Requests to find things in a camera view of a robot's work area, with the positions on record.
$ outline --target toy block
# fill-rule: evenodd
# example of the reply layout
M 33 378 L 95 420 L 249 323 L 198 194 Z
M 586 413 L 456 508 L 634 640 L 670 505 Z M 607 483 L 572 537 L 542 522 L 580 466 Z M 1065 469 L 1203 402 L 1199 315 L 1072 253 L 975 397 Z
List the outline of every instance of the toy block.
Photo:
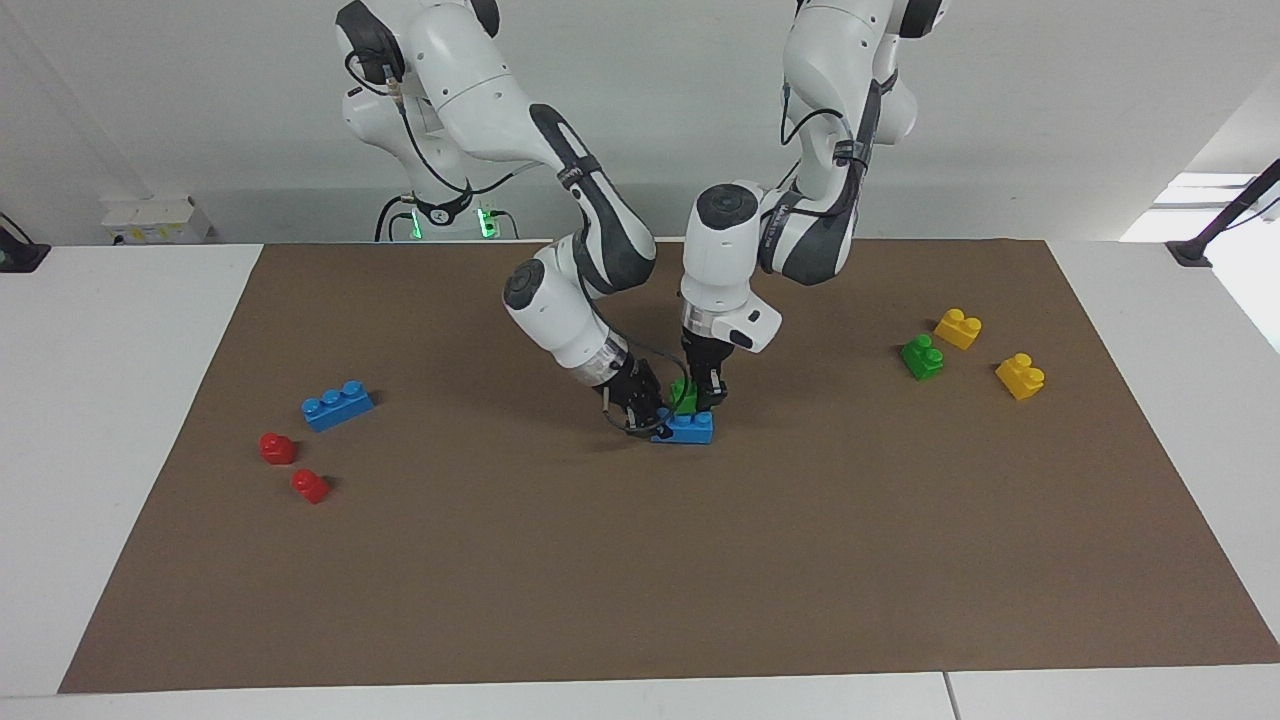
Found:
M 942 351 L 933 347 L 933 338 L 927 334 L 902 346 L 902 361 L 918 380 L 927 380 L 942 372 Z
M 973 345 L 973 341 L 978 340 L 978 333 L 980 332 L 982 320 L 978 318 L 965 318 L 964 310 L 957 307 L 947 310 L 942 315 L 942 320 L 938 322 L 938 327 L 933 328 L 933 334 L 960 350 L 969 350 L 969 346 Z
M 1027 400 L 1044 387 L 1044 372 L 1032 366 L 1032 356 L 1019 352 L 996 368 L 996 377 L 1018 400 Z
M 298 470 L 293 473 L 293 489 L 307 498 L 311 505 L 324 500 L 329 495 L 329 483 L 311 470 Z
M 297 457 L 298 446 L 284 436 L 266 433 L 257 441 L 257 451 L 271 465 L 288 465 Z
M 694 415 L 698 413 L 698 386 L 690 380 L 689 392 L 681 400 L 680 393 L 684 391 L 685 378 L 678 378 L 671 383 L 671 406 L 675 409 L 676 415 Z
M 372 409 L 374 401 L 360 380 L 348 380 L 342 386 L 342 391 L 326 389 L 319 400 L 308 397 L 302 401 L 302 416 L 317 433 Z
M 667 419 L 671 416 L 666 409 L 658 410 L 658 416 Z M 698 413 L 696 415 L 676 415 L 671 418 L 667 423 L 673 433 L 669 438 L 660 438 L 653 436 L 649 438 L 653 442 L 662 442 L 667 445 L 710 445 L 712 434 L 716 430 L 714 423 L 712 423 L 710 413 Z

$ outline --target brown mat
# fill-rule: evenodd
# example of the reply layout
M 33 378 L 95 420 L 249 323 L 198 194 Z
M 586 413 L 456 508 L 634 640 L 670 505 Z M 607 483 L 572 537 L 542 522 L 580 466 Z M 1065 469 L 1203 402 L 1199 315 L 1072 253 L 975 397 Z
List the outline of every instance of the brown mat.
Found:
M 518 332 L 530 252 L 264 250 L 61 691 L 1280 661 L 1043 243 L 762 278 L 786 322 L 710 447 L 616 434 Z M 605 302 L 668 347 L 678 256 Z M 987 327 L 916 383 L 897 347 L 952 305 Z M 1021 404 L 1015 351 L 1048 373 Z M 379 406 L 305 429 L 348 378 Z

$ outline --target table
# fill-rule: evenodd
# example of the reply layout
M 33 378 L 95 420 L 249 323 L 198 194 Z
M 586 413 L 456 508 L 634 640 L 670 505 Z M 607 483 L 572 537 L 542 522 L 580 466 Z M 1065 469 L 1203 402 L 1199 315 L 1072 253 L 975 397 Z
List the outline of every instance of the table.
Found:
M 1272 632 L 1280 356 L 1161 246 L 1053 243 Z M 1270 717 L 1280 666 L 51 696 L 259 246 L 59 249 L 0 283 L 0 715 Z M 49 480 L 74 480 L 51 483 Z

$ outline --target green light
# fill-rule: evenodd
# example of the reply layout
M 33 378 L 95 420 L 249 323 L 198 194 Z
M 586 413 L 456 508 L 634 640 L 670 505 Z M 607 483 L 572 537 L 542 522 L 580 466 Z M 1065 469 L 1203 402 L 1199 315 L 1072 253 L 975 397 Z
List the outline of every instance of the green light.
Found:
M 489 240 L 498 237 L 498 222 L 493 219 L 484 208 L 476 208 L 476 217 L 480 218 L 480 237 Z

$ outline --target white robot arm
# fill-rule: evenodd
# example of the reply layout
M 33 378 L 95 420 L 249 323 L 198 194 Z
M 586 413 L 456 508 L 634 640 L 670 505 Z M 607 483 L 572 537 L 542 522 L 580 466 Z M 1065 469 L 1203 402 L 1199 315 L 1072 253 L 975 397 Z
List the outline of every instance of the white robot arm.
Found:
M 584 227 L 516 268 L 503 292 L 507 311 L 561 366 L 622 407 L 627 430 L 669 434 L 658 415 L 657 378 L 588 297 L 644 283 L 654 264 L 653 236 L 568 122 L 532 102 L 512 77 L 493 42 L 499 26 L 493 0 L 355 0 L 337 24 L 348 70 L 364 86 L 348 94 L 347 122 L 361 140 L 401 160 L 433 223 L 452 223 L 488 190 L 443 177 L 460 151 L 557 173 Z
M 681 343 L 698 406 L 724 400 L 722 363 L 760 352 L 782 315 L 750 288 L 759 265 L 812 286 L 849 258 L 872 146 L 915 124 L 915 96 L 899 81 L 900 38 L 928 35 L 948 0 L 797 0 L 783 50 L 782 102 L 799 137 L 795 181 L 776 190 L 736 181 L 704 191 L 685 237 Z

